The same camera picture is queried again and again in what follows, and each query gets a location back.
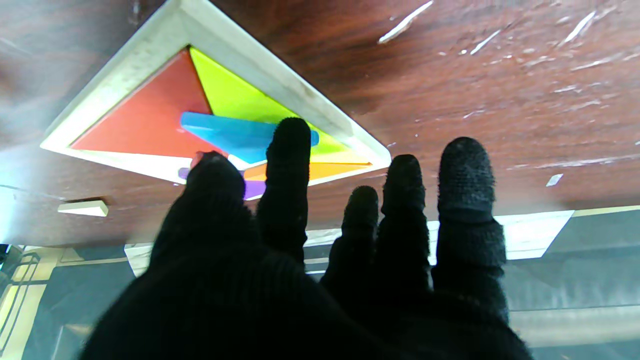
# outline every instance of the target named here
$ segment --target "finger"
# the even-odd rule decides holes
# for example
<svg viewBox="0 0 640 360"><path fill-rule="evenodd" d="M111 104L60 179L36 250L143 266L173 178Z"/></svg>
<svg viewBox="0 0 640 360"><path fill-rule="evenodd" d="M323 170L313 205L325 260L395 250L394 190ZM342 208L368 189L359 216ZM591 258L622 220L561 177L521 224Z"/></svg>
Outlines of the finger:
<svg viewBox="0 0 640 360"><path fill-rule="evenodd" d="M429 291L429 231L418 160L396 156L384 185L373 271L376 293L398 304Z"/></svg>
<svg viewBox="0 0 640 360"><path fill-rule="evenodd" d="M257 226L243 197L244 179L236 168L217 152L203 153L164 219L152 250L152 265L184 249L195 247L213 254L223 247L257 244Z"/></svg>
<svg viewBox="0 0 640 360"><path fill-rule="evenodd" d="M266 189L258 203L262 241L303 264L311 132L298 118L281 121L267 149Z"/></svg>
<svg viewBox="0 0 640 360"><path fill-rule="evenodd" d="M377 225L378 194L370 186L360 186L349 197L342 236L333 243L328 268L320 280L348 312L368 294Z"/></svg>
<svg viewBox="0 0 640 360"><path fill-rule="evenodd" d="M196 152L196 156L194 156L193 159L191 159L191 164L189 166L189 169L194 168L200 162L200 160L202 160L202 156L204 156L204 152L202 151Z"/></svg>
<svg viewBox="0 0 640 360"><path fill-rule="evenodd" d="M500 278L506 263L504 231L492 215L494 179L489 155L472 138L453 140L440 161L440 228L435 291L466 299L508 322Z"/></svg>

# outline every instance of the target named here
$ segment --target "wood grain surface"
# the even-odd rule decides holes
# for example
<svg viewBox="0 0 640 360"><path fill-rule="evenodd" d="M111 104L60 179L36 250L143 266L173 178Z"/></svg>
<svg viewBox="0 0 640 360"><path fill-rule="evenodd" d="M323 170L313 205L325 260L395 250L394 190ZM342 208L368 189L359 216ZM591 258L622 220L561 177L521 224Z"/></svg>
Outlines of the wood grain surface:
<svg viewBox="0 0 640 360"><path fill-rule="evenodd" d="M152 239L179 186L38 144L160 3L141 1L134 15L124 0L0 1L0 241ZM440 153L463 135L492 156L497 214L640 203L639 0L435 1L386 44L378 39L424 2L214 3L392 155L416 155L432 220ZM350 191L381 192L384 174L309 188L310 228L339 225ZM108 217L55 211L91 197L105 198Z"/></svg>

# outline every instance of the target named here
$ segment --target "tangram puzzle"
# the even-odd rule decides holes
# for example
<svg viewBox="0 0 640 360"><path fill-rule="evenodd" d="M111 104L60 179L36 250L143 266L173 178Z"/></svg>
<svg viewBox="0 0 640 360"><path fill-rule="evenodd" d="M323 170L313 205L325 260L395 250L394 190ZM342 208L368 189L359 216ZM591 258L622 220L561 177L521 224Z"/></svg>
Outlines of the tangram puzzle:
<svg viewBox="0 0 640 360"><path fill-rule="evenodd" d="M266 148L275 126L297 114L191 47L115 106L71 148L182 158L215 150L244 170L245 198L264 192ZM311 180L370 167L363 156L309 124ZM166 171L186 177L167 161Z"/></svg>
<svg viewBox="0 0 640 360"><path fill-rule="evenodd" d="M197 151L264 192L276 125L312 130L309 185L384 168L387 149L207 0L168 0L65 108L43 149L185 183Z"/></svg>

